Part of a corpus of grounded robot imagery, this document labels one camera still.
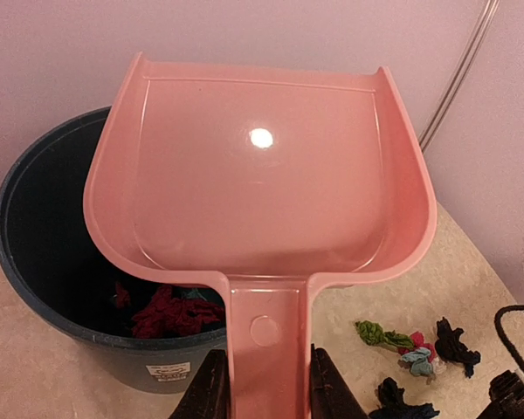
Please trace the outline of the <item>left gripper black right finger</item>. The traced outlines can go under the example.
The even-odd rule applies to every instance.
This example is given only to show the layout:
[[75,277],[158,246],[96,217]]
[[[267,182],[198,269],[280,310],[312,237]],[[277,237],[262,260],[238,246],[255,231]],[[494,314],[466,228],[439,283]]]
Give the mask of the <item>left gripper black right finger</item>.
[[311,345],[312,419],[368,419],[328,352]]

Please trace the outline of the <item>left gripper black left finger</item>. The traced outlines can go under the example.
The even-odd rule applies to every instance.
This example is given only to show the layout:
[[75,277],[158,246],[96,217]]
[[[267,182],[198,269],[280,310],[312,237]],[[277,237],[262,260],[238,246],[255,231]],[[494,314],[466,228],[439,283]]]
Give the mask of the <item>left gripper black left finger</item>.
[[229,404],[227,353],[210,350],[169,419],[226,419]]

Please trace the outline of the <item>pink dustpan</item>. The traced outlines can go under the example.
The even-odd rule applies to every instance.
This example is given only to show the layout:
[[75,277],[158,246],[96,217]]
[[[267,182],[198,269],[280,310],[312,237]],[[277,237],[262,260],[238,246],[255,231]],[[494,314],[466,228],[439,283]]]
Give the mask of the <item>pink dustpan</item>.
[[234,418],[309,417],[315,298],[403,275],[437,225],[389,69],[142,55],[107,116],[83,211],[119,269],[222,297]]

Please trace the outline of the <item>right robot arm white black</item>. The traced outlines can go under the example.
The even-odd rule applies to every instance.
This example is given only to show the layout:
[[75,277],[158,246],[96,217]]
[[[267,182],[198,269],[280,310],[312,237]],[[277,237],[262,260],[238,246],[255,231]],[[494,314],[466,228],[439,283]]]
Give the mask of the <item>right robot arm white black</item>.
[[495,331],[518,371],[505,371],[490,382],[490,418],[524,418],[524,357],[502,325],[503,316],[509,313],[524,313],[524,305],[504,306],[494,316]]

